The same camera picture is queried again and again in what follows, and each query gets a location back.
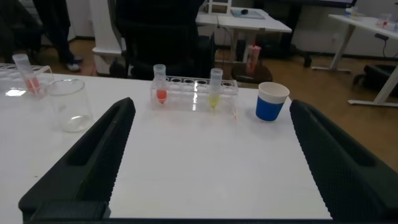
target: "shoe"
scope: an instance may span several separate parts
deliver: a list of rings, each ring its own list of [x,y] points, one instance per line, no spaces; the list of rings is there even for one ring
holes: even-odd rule
[[[69,69],[71,72],[79,72],[80,67],[76,63],[66,63],[65,66]]]
[[[82,63],[83,62],[83,57],[75,56],[75,58],[73,60],[75,61],[75,63]]]

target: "bottle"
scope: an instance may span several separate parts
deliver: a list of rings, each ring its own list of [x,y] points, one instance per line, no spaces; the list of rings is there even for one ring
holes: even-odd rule
[[[209,104],[215,109],[220,100],[221,81],[223,79],[223,70],[212,68],[210,72]]]
[[[154,80],[156,83],[156,97],[160,103],[164,104],[167,100],[166,66],[162,64],[154,65]]]

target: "glass beaker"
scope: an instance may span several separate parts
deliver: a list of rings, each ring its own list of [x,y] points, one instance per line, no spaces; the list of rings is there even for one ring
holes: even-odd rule
[[[81,80],[60,80],[47,87],[55,116],[66,132],[77,132],[93,124],[85,83]]]

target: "yellow liquid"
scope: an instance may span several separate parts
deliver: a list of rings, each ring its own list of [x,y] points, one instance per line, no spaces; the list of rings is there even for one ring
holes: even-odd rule
[[[220,100],[220,96],[211,97],[209,96],[209,104],[212,108],[215,108]]]

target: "test tube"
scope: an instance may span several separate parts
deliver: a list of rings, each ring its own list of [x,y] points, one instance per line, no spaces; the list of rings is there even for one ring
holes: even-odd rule
[[[26,54],[15,54],[12,56],[21,77],[24,79],[26,87],[33,94],[39,94],[40,85],[36,78],[32,66],[30,65],[29,58]]]
[[[167,99],[166,66],[162,64],[154,65],[154,79],[156,83],[156,96],[160,103]]]
[[[221,81],[223,79],[223,70],[212,68],[210,72],[209,104],[214,109],[220,100]]]

